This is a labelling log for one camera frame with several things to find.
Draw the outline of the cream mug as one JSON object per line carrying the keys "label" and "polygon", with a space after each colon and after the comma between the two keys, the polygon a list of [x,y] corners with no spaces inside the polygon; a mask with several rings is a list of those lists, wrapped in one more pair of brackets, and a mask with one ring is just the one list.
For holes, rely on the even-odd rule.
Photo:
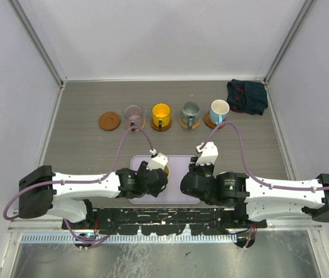
{"label": "cream mug", "polygon": [[166,173],[167,176],[170,175],[170,169],[168,166],[165,166],[163,171]]}

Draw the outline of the small woven rattan coaster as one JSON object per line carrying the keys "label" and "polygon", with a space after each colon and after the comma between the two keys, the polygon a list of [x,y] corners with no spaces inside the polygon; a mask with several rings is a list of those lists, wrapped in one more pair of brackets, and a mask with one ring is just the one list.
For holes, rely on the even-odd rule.
{"label": "small woven rattan coaster", "polygon": [[126,118],[126,127],[132,128],[133,126],[143,129],[145,127],[145,118],[143,116],[133,115],[129,118]]}

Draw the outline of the purple transparent mug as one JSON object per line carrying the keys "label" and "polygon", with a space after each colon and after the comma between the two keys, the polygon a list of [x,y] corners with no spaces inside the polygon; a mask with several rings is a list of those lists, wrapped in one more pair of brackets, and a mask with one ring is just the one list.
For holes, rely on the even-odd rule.
{"label": "purple transparent mug", "polygon": [[127,128],[132,126],[143,128],[145,126],[144,111],[139,105],[132,104],[127,106],[123,112],[123,115]]}

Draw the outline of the yellow transparent mug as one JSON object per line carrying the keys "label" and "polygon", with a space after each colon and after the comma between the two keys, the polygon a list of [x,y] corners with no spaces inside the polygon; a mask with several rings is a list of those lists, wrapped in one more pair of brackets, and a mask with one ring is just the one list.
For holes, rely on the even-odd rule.
{"label": "yellow transparent mug", "polygon": [[152,108],[152,121],[160,129],[167,127],[171,121],[171,108],[166,103],[155,104]]}

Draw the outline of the large woven rattan coaster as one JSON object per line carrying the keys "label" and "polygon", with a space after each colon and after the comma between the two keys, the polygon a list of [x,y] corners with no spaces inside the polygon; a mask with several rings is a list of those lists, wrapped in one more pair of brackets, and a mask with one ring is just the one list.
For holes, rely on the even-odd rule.
{"label": "large woven rattan coaster", "polygon": [[180,117],[179,118],[179,123],[180,125],[187,129],[187,130],[192,130],[195,129],[197,127],[199,127],[200,123],[201,123],[201,119],[200,118],[194,118],[194,117]]}

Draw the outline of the white and blue mug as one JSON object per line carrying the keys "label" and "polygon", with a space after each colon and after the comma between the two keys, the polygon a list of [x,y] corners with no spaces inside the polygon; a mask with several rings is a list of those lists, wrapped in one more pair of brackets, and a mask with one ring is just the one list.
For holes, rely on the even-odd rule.
{"label": "white and blue mug", "polygon": [[214,100],[209,113],[211,122],[215,125],[220,124],[225,120],[229,110],[229,104],[225,100]]}

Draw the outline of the grey metallic mug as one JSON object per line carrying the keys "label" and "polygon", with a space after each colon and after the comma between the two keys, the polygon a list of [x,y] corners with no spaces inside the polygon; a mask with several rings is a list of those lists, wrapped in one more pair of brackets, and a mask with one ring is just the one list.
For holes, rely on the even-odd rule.
{"label": "grey metallic mug", "polygon": [[195,102],[187,102],[183,105],[180,117],[194,117],[200,118],[200,108]]}

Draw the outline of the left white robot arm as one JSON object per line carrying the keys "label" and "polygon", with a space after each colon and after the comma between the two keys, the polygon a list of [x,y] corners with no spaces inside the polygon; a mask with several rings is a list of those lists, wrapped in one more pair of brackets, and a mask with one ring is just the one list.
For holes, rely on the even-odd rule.
{"label": "left white robot arm", "polygon": [[141,162],[137,170],[122,168],[102,177],[67,175],[53,172],[51,166],[41,166],[19,182],[19,217],[52,215],[90,229],[95,223],[91,197],[158,197],[168,183],[168,161],[159,155]]}

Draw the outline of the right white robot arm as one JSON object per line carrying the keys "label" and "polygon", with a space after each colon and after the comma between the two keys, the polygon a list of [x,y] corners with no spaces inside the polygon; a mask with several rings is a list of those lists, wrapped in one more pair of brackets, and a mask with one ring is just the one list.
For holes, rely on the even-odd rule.
{"label": "right white robot arm", "polygon": [[213,164],[196,161],[191,158],[181,192],[208,205],[232,207],[233,221],[240,228],[269,218],[305,215],[329,223],[329,174],[306,181],[252,179],[231,171],[214,175]]}

